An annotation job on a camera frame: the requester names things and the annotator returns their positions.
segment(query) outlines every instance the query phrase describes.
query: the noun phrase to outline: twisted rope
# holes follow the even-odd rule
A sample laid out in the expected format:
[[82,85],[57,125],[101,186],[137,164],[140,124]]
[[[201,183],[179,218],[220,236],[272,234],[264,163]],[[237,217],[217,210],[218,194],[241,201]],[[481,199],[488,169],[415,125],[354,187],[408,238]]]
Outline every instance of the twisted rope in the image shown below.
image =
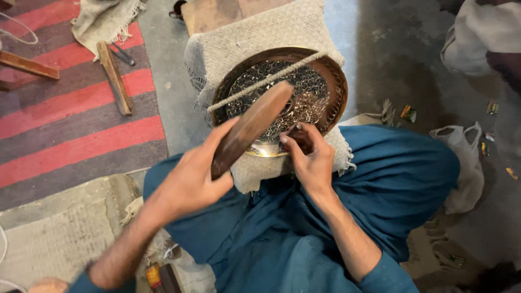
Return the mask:
[[222,101],[220,101],[218,103],[213,104],[212,106],[208,107],[208,109],[206,109],[206,111],[208,113],[210,113],[210,112],[212,112],[215,109],[219,109],[222,106],[224,106],[224,105],[226,105],[226,104],[228,104],[230,102],[233,102],[233,101],[237,100],[238,98],[240,98],[240,97],[242,97],[244,95],[247,95],[247,94],[253,92],[254,90],[259,89],[260,87],[263,87],[263,86],[267,85],[268,83],[270,83],[272,81],[275,81],[276,79],[281,78],[281,77],[287,75],[288,73],[290,73],[292,71],[295,71],[295,70],[301,68],[302,66],[304,66],[304,65],[306,65],[306,64],[308,64],[310,62],[313,62],[313,61],[315,61],[317,59],[320,59],[320,58],[322,58],[322,57],[324,57],[326,55],[327,55],[326,51],[320,51],[320,52],[315,53],[315,54],[313,54],[313,55],[311,55],[309,57],[306,57],[306,58],[300,60],[299,62],[284,68],[283,70],[277,72],[276,74],[271,75],[271,76],[269,76],[269,77],[259,81],[258,83],[254,84],[254,85],[252,85],[250,87],[247,87],[244,90],[242,90],[242,91],[240,91],[240,92],[238,92],[238,93],[236,93],[234,95],[231,95],[231,96],[227,97],[226,99],[224,99],[224,100],[222,100]]

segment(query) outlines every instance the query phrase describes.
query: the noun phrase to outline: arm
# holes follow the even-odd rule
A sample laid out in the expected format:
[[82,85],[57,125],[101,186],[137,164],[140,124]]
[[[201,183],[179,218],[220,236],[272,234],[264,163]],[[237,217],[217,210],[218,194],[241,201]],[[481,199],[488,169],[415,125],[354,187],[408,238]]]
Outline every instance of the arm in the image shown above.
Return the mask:
[[[122,287],[134,276],[148,244],[161,227],[215,203],[232,188],[230,172],[211,180],[210,165],[217,145],[236,122],[232,119],[215,128],[202,145],[185,153],[136,219],[91,266],[87,277],[95,287]],[[80,276],[79,281],[88,280]],[[75,284],[69,292],[74,290],[85,292],[85,286]]]
[[357,225],[331,187],[334,148],[314,125],[302,124],[293,138],[287,133],[281,133],[280,139],[291,152],[296,176],[322,211],[358,287],[363,292],[418,292],[407,273]]
[[382,257],[382,251],[357,225],[333,189],[327,194],[317,196],[328,198],[330,201],[319,209],[329,224],[345,267],[357,282],[361,282],[376,267]]
[[[302,130],[294,139],[285,134],[287,132],[281,133],[281,141],[291,151],[297,178],[323,212],[345,267],[360,282],[378,264],[382,252],[360,229],[331,187],[334,148],[314,125],[302,124]],[[305,155],[297,141],[311,153]]]

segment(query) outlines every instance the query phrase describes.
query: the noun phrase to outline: forearm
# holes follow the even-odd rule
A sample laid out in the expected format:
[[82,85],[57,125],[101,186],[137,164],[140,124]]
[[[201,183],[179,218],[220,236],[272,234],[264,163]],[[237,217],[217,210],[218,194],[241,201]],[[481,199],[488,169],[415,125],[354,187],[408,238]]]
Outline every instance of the forearm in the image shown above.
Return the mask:
[[153,209],[145,204],[116,242],[90,268],[89,279],[94,285],[103,289],[119,288],[134,276],[148,244],[161,228]]
[[318,203],[351,276],[360,282],[371,272],[382,256],[381,250],[357,225],[351,213],[344,207],[338,195],[331,189],[322,194]]

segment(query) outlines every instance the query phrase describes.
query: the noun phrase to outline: blue trousers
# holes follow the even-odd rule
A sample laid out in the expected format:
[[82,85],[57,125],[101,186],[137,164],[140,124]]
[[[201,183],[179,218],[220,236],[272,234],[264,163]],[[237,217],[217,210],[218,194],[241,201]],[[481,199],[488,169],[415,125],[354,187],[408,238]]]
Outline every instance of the blue trousers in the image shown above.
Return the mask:
[[[406,261],[408,233],[431,217],[456,186],[460,172],[456,155],[440,141],[404,129],[366,125],[340,130],[353,149],[357,170],[343,176],[335,173],[333,189],[383,252],[397,262]],[[147,172],[145,199],[181,156]],[[197,263],[212,266],[218,290],[231,259],[248,254],[250,248],[245,247],[262,242],[266,231],[318,237],[336,249],[321,211],[291,175],[263,180],[253,194],[234,187],[217,203],[165,229]]]

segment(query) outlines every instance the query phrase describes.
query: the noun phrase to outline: concrete floor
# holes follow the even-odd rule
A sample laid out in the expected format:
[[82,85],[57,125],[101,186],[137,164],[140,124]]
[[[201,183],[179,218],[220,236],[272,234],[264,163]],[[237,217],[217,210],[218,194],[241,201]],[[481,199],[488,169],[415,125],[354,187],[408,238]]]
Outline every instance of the concrete floor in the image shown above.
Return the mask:
[[[201,143],[209,133],[193,108],[197,92],[183,62],[188,35],[181,21],[168,17],[173,0],[148,0],[140,13],[143,32],[168,143],[169,155]],[[417,121],[404,128],[421,133],[445,125],[469,127],[479,121],[492,131],[486,114],[490,99],[502,96],[498,77],[469,78],[447,71],[439,58],[454,16],[439,12],[435,0],[325,0],[331,38],[346,59],[349,98],[342,120],[376,113],[390,99],[401,111],[410,104]],[[519,182],[504,171],[494,145],[482,160],[486,186],[478,207],[457,217],[451,238],[486,265],[521,258]]]

